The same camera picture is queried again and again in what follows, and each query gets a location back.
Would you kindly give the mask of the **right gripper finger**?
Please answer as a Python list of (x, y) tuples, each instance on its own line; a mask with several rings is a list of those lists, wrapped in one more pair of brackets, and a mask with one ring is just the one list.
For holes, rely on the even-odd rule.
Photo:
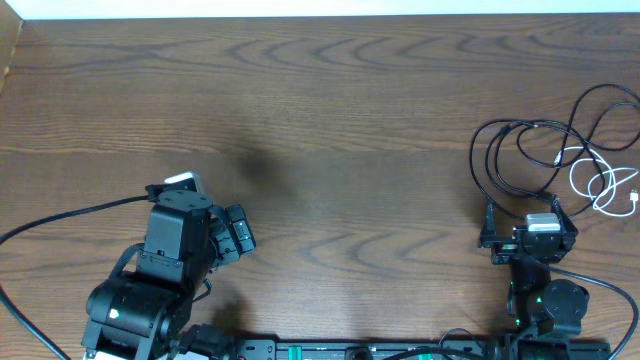
[(559, 230), (563, 235), (578, 235), (579, 231), (571, 221), (570, 217), (563, 210), (560, 200), (556, 195), (551, 197), (551, 211), (558, 218)]
[(491, 248), (498, 244), (500, 241), (499, 236), (497, 235), (496, 224), (495, 224), (495, 211), (494, 205), (492, 202), (488, 202), (486, 206), (485, 216), (484, 216), (484, 224), (481, 228), (478, 247), (479, 248)]

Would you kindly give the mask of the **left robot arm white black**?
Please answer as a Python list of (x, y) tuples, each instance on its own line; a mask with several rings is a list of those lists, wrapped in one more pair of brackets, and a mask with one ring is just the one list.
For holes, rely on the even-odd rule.
[(187, 185), (151, 186), (143, 242), (127, 248), (87, 301), (85, 356), (157, 359), (177, 345), (215, 269), (256, 248), (244, 209)]

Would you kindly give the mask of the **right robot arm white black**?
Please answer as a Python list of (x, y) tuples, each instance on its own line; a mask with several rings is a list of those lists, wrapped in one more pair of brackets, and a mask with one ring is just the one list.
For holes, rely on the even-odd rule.
[(581, 333), (589, 292), (571, 280), (552, 279), (550, 266), (572, 249), (578, 230), (557, 199), (547, 213), (529, 214), (510, 236), (497, 233), (494, 205), (487, 204), (479, 246), (494, 265), (510, 268), (507, 312), (516, 330), (488, 342), (488, 359), (570, 359), (571, 339)]

